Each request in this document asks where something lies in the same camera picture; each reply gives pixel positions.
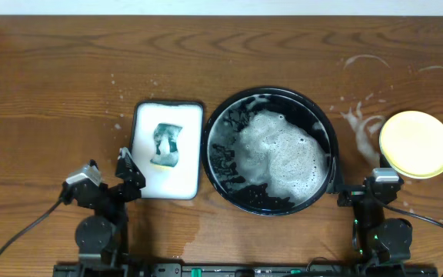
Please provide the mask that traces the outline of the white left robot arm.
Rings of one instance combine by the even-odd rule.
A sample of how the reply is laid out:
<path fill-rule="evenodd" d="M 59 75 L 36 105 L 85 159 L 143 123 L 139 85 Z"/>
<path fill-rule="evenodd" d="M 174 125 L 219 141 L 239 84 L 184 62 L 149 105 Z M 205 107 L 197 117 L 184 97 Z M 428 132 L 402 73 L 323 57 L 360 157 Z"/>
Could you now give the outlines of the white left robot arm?
<path fill-rule="evenodd" d="M 122 182 L 108 186 L 91 160 L 66 179 L 77 205 L 94 212 L 79 223 L 75 241 L 80 263 L 96 271 L 124 269 L 128 256 L 126 204 L 140 199 L 145 187 L 145 177 L 126 147 L 119 149 L 115 176 Z"/>

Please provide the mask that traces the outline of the green yellow sponge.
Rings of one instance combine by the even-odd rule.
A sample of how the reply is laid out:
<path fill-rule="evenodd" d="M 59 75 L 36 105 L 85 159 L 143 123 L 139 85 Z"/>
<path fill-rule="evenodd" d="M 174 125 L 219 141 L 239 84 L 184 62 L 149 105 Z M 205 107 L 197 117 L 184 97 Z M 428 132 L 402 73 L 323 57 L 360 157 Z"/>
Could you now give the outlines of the green yellow sponge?
<path fill-rule="evenodd" d="M 175 167 L 178 164 L 178 136 L 182 130 L 179 125 L 159 123 L 153 132 L 155 154 L 150 160 L 154 165 Z"/>

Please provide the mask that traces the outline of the yellow plate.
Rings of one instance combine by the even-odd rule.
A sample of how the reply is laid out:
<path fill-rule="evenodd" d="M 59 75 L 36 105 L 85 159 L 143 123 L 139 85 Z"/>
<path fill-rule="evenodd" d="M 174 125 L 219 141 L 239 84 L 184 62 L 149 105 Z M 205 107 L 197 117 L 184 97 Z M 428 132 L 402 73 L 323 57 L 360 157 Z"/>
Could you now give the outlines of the yellow plate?
<path fill-rule="evenodd" d="M 443 123 L 420 111 L 390 117 L 379 134 L 381 153 L 400 174 L 429 179 L 443 173 Z"/>

